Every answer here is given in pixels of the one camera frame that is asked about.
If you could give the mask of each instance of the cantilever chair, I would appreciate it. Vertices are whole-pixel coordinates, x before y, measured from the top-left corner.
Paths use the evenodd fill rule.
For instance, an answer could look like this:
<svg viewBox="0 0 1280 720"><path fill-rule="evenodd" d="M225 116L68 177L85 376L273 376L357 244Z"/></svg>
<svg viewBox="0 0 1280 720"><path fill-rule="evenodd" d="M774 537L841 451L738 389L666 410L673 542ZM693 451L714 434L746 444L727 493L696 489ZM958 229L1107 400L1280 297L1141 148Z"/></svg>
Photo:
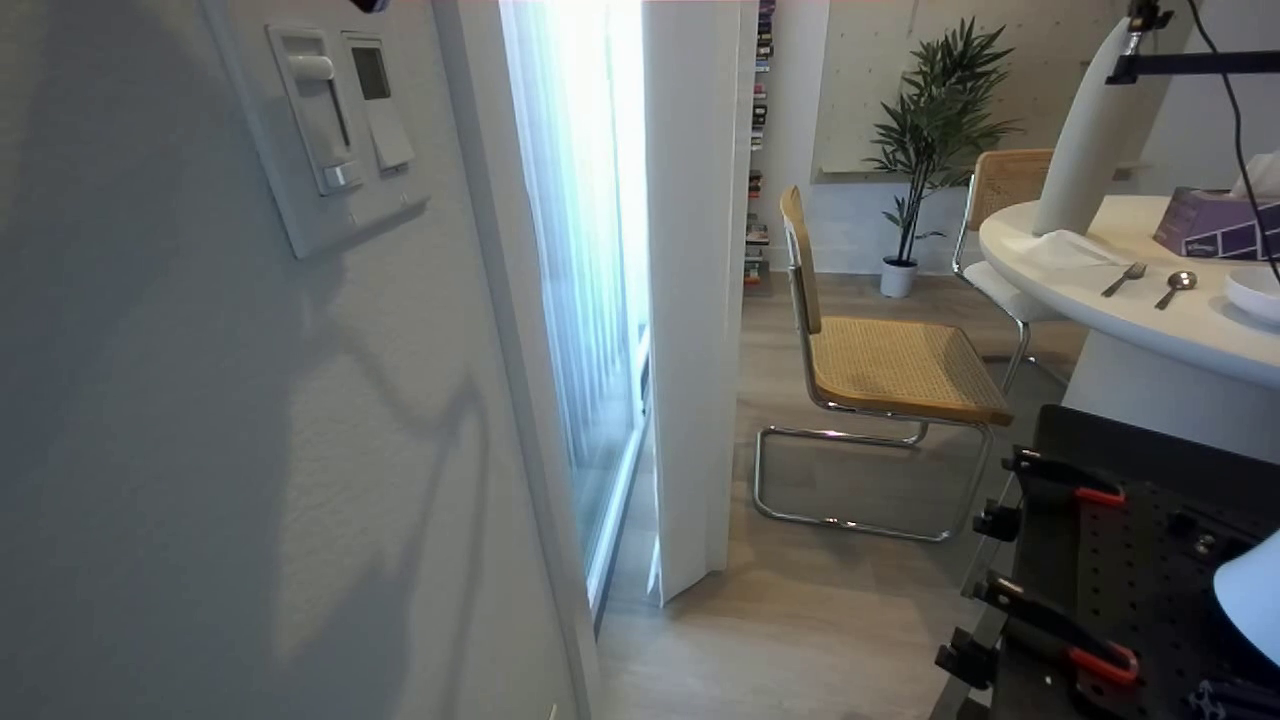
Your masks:
<svg viewBox="0 0 1280 720"><path fill-rule="evenodd" d="M1003 384L1020 366L1036 366L1033 358L1033 323L1059 320L1055 310L1039 305L1033 291L1003 280L986 260L973 255L973 237L979 226L1008 207L1036 202L1046 177L1052 148L997 148L975 156L973 180L969 180L969 204L953 249L953 273L983 291L1016 328L1016 344L1008 353Z"/></svg>
<svg viewBox="0 0 1280 720"><path fill-rule="evenodd" d="M782 194L781 214L782 214L782 237L790 249L790 297L795 297L800 358L804 358L804 382L808 382L812 403L824 414L897 420L908 434L853 437L841 430L763 425L757 434L751 505L763 515L787 519L787 525L875 532L875 537L901 537L901 542L948 542L964 519L973 493L979 484L986 434L1011 420L1000 384L986 376L969 335L953 323L824 315L814 273L812 273L812 240L808 240L804 204L795 190ZM948 530L910 532L910 530L866 525L857 515L812 515L812 513L787 513L768 505L768 475L763 475L768 440L782 437L804 444L873 444L873 449L920 451L926 425L958 425L979 434L975 460L969 468L969 489Z"/></svg>

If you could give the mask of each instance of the green plant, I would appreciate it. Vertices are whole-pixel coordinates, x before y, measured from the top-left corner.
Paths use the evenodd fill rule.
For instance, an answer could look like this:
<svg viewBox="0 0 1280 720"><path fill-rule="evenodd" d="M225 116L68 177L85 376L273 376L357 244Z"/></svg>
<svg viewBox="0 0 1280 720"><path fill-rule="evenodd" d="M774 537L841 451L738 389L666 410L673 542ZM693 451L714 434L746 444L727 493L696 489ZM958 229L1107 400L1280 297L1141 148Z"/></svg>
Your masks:
<svg viewBox="0 0 1280 720"><path fill-rule="evenodd" d="M986 114L1008 57L1000 36L1003 30L979 34L975 21L958 21L939 40L925 40L901 94L878 105L882 119L873 135L873 165L908 180L908 194L882 214L897 226L891 265L914 265L914 240L939 237L914 233L925 195L948 180L964 180L973 160L1008 133Z"/></svg>

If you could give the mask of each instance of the cable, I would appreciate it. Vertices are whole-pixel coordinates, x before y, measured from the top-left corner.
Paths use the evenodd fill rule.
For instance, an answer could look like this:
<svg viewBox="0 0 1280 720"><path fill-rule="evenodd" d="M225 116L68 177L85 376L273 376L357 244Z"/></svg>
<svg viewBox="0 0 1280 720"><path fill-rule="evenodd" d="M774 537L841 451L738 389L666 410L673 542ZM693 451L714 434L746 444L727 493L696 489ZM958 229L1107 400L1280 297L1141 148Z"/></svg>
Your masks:
<svg viewBox="0 0 1280 720"><path fill-rule="evenodd" d="M1196 24L1196 36L1205 40L1207 57L1219 57L1216 40L1207 36L1205 30L1205 17L1200 17L1200 4L1187 0L1187 11L1192 11L1192 24ZM1251 177L1249 177L1249 160L1242 160L1242 114L1238 114L1238 97L1237 97L1237 85L1226 74L1219 74L1222 81L1222 94L1226 94L1226 105L1230 105L1230 148L1237 148L1237 169L1238 169L1238 180L1242 180L1242 195L1249 195L1249 207L1251 207L1251 220L1255 220L1255 237L1261 237L1261 252L1263 260L1270 265L1270 278L1280 284L1280 249L1270 249L1270 237L1266 237L1266 226L1263 226L1263 214L1255 204L1255 190L1251 190Z"/></svg>

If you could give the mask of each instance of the white desk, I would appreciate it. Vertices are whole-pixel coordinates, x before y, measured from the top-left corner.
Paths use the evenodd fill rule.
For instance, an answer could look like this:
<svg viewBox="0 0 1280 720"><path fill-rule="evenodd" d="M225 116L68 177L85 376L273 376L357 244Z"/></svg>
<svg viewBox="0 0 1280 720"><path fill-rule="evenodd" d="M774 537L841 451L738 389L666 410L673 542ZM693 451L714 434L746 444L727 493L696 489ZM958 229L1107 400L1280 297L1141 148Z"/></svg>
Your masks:
<svg viewBox="0 0 1280 720"><path fill-rule="evenodd" d="M1066 410L1280 465L1280 328L1226 310L1237 260L1187 260L1151 240L1165 204L1107 195L1090 244L1033 237L1036 204L1016 204L979 229L979 244L1008 280L1089 328ZM1100 297L1128 260L1149 278ZM1200 284L1155 313L1173 269Z"/></svg>

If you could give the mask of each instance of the plant pot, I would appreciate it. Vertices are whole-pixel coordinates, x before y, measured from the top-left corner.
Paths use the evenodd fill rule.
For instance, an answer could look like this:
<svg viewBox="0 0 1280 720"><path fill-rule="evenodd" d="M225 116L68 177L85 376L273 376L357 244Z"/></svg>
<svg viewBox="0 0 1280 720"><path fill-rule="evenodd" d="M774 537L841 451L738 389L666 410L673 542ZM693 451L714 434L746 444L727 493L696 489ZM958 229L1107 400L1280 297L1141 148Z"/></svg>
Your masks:
<svg viewBox="0 0 1280 720"><path fill-rule="evenodd" d="M897 260L897 255L882 255L882 269L878 269L878 297L908 297L914 284L914 260Z"/></svg>

